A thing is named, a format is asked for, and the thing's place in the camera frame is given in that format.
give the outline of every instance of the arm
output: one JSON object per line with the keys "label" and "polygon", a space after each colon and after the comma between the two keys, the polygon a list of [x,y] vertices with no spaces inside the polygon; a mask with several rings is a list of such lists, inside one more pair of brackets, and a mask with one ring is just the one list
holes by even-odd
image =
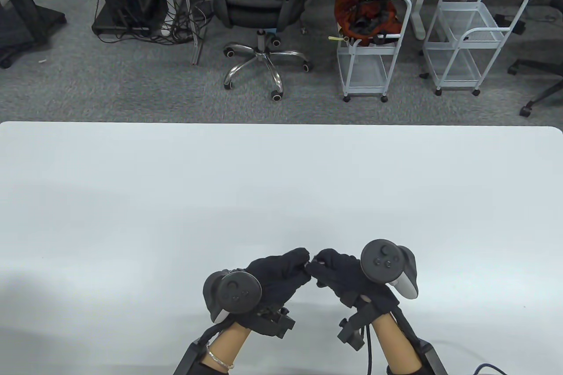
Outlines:
{"label": "arm", "polygon": [[372,327],[394,375],[412,374],[421,369],[420,358],[390,313],[378,317]]}
{"label": "arm", "polygon": [[[217,357],[217,359],[219,359],[226,365],[232,365],[239,351],[241,351],[243,344],[245,344],[245,341],[248,338],[249,334],[249,329],[242,327],[235,322],[233,325],[219,334],[219,337],[217,337],[215,341],[213,341],[213,344],[209,346],[209,351],[211,351],[211,353],[213,353],[213,355]],[[209,354],[206,354],[205,357],[203,357],[201,363],[221,373],[228,372],[226,368],[211,359],[211,356]]]}

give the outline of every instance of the black cable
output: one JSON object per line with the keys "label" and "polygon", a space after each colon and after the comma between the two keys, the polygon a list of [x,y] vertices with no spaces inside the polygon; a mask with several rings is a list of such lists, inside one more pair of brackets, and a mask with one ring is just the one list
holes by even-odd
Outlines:
{"label": "black cable", "polygon": [[372,335],[369,325],[366,326],[366,336],[368,337],[368,375],[372,375]]}
{"label": "black cable", "polygon": [[501,371],[501,369],[497,368],[495,365],[491,365],[490,363],[481,363],[477,369],[475,369],[475,372],[473,372],[473,375],[478,375],[479,372],[481,372],[481,369],[483,368],[491,368],[494,369],[495,371],[497,371],[498,373],[500,373],[501,375],[506,375],[506,373],[504,373],[504,371]]}

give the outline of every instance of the white table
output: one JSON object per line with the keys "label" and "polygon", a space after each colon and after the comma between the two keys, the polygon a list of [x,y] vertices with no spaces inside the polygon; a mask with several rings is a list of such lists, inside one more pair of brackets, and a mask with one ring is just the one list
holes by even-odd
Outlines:
{"label": "white table", "polygon": [[[416,254],[402,308],[451,375],[563,372],[554,128],[10,122],[0,150],[3,375],[171,375],[212,271],[380,237]],[[288,307],[233,374],[364,373],[332,293]]]}

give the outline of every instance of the hand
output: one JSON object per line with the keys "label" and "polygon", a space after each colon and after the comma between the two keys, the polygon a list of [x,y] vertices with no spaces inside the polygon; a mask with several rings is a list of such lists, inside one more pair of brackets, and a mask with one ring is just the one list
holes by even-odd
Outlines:
{"label": "hand", "polygon": [[369,280],[362,271],[360,260],[354,256],[325,249],[313,258],[305,270],[318,280],[317,285],[327,285],[339,298],[352,292],[367,297],[382,315],[398,306],[391,289]]}
{"label": "hand", "polygon": [[262,286],[258,311],[280,310],[297,289],[311,279],[304,270],[308,261],[309,252],[305,248],[297,248],[281,256],[269,256],[252,261],[245,271],[256,277]]}

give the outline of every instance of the white metal cart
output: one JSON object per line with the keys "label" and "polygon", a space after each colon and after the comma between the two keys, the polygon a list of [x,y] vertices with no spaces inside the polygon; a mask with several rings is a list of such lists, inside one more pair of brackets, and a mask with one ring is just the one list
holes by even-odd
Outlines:
{"label": "white metal cart", "polygon": [[[479,95],[481,84],[527,2],[523,0],[510,26],[499,27],[483,0],[440,0],[422,47],[429,72],[420,77],[432,76],[438,96],[442,95],[443,87],[471,87],[473,95]],[[439,36],[438,42],[430,41],[434,30]],[[495,50],[483,73],[479,71],[471,50]]]}
{"label": "white metal cart", "polygon": [[[358,46],[361,40],[338,41],[336,57],[340,70],[340,81],[344,91],[344,102],[350,101],[349,94],[381,94],[381,101],[388,101],[388,89],[401,49],[405,29],[410,17],[412,2],[402,0],[406,4],[406,13],[402,22],[401,33],[387,35],[393,43],[384,45],[370,44]],[[384,56],[391,55],[390,66],[386,67]]]}

